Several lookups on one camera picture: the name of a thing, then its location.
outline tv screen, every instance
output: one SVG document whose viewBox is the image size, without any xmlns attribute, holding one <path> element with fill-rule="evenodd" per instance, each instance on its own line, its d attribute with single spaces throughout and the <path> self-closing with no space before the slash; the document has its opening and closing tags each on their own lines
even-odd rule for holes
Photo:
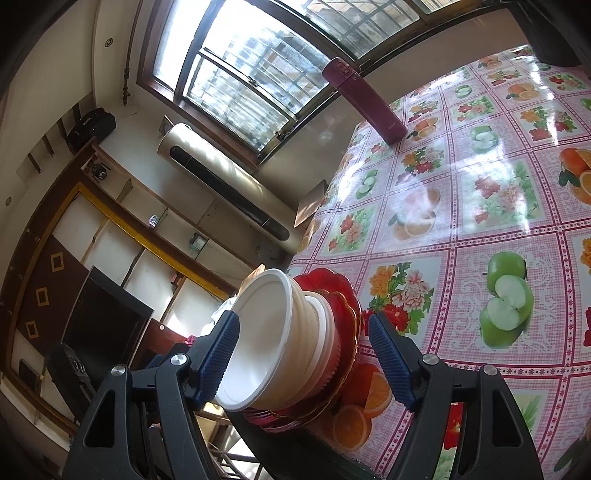
<svg viewBox="0 0 591 480">
<path fill-rule="evenodd" d="M 152 312 L 98 268 L 91 269 L 63 342 L 78 354 L 96 390 L 114 365 L 129 365 Z"/>
</svg>

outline purple thermos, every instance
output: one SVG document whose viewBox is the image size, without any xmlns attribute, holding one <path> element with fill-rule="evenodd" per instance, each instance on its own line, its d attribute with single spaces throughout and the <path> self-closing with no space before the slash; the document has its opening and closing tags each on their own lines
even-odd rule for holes
<svg viewBox="0 0 591 480">
<path fill-rule="evenodd" d="M 322 76 L 345 97 L 384 141 L 391 145 L 404 138 L 407 129 L 369 83 L 343 59 L 332 59 Z"/>
</svg>

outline speaker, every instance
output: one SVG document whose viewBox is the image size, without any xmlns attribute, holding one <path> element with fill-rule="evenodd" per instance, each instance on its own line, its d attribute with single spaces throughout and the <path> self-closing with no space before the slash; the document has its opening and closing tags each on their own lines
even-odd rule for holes
<svg viewBox="0 0 591 480">
<path fill-rule="evenodd" d="M 82 421 L 96 391 L 78 355 L 65 343 L 59 342 L 49 350 L 45 362 L 66 405 L 76 420 Z"/>
</svg>

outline blue gripper pad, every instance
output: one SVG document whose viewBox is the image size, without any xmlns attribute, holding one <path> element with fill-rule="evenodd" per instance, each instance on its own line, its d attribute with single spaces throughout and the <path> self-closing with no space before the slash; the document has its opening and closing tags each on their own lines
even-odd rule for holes
<svg viewBox="0 0 591 480">
<path fill-rule="evenodd" d="M 200 406 L 205 405 L 206 402 L 216 396 L 217 389 L 222 382 L 222 377 L 226 372 L 228 362 L 240 336 L 240 322 L 238 315 L 234 312 L 224 312 L 218 320 L 218 323 L 220 322 L 223 322 L 219 326 L 220 328 L 218 329 L 218 325 L 216 325 L 214 330 L 207 335 L 207 338 L 210 336 L 217 337 L 212 339 L 213 344 L 209 348 L 207 357 L 203 360 L 200 368 L 199 390 L 194 397 L 195 402 Z"/>
<path fill-rule="evenodd" d="M 385 316 L 384 319 L 385 322 L 376 314 L 369 318 L 369 341 L 378 357 L 394 398 L 408 411 L 414 411 L 417 399 L 413 393 L 411 371 L 392 338 L 392 335 L 398 335 L 398 333 Z"/>
</svg>

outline table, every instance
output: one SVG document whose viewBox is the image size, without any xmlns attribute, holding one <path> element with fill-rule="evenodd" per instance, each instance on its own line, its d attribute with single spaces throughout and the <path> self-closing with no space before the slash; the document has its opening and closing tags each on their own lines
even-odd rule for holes
<svg viewBox="0 0 591 480">
<path fill-rule="evenodd" d="M 384 311 L 421 351 L 458 368 L 498 366 L 545 478 L 561 478 L 591 440 L 591 79 L 522 46 L 391 108 L 408 137 L 389 147 L 366 122 L 356 127 L 288 273 L 342 273 L 366 318 Z M 511 338 L 480 327 L 482 311 L 496 322 L 482 320 L 485 328 L 502 321 L 486 275 L 499 252 L 524 259 L 534 297 Z M 380 377 L 365 333 L 356 363 L 365 398 Z M 369 409 L 349 397 L 346 413 L 333 409 L 310 430 L 385 476 L 410 415 L 387 396 Z M 449 476 L 460 418 L 461 406 L 452 407 L 436 480 Z"/>
</svg>

